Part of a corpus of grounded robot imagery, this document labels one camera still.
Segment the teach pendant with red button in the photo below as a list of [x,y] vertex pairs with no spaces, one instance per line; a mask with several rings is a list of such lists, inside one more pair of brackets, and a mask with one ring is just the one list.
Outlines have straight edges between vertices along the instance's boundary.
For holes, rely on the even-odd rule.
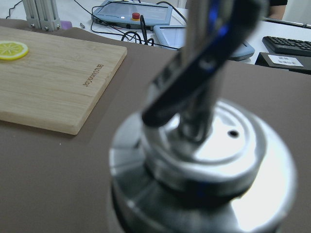
[[157,25],[169,25],[173,8],[169,5],[106,0],[94,7],[91,16],[95,23],[112,25],[126,29],[140,28],[140,18],[145,25],[153,28]]

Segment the black keyboard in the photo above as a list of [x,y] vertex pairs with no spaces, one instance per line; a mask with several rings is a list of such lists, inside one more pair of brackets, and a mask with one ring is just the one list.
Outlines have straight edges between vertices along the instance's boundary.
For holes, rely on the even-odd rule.
[[311,56],[310,41],[265,36],[262,38],[262,42],[268,51],[273,53],[305,57]]

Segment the black box with label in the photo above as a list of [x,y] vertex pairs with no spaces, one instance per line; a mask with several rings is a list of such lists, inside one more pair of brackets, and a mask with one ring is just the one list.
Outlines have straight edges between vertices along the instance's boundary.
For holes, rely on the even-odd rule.
[[311,58],[305,56],[260,52],[255,64],[264,67],[286,69],[303,74],[311,74]]

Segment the purple cloth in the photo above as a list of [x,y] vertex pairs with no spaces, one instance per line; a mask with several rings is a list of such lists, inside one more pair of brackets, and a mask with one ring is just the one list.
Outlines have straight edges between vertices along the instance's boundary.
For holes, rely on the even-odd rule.
[[68,30],[72,28],[72,23],[70,21],[67,20],[61,20],[61,29],[62,30]]

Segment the bamboo cutting board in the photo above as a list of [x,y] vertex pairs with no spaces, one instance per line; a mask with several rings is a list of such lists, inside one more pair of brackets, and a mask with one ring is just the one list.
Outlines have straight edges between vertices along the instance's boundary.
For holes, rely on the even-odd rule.
[[1,27],[28,54],[0,63],[1,120],[76,135],[127,55],[126,47]]

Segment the lemon slice beside knife tip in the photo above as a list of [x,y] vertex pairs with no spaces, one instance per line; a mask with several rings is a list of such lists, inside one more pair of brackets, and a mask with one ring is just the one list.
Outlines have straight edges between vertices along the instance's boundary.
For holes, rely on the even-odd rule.
[[24,57],[29,52],[26,44],[17,41],[0,41],[0,59],[16,60]]

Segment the glass sauce bottle steel spout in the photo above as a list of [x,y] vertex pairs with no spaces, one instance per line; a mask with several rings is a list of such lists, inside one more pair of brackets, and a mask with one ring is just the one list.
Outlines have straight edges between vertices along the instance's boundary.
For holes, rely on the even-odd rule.
[[193,0],[184,47],[109,153],[110,233],[277,233],[297,188],[285,143],[262,119],[219,99],[222,68],[266,0]]

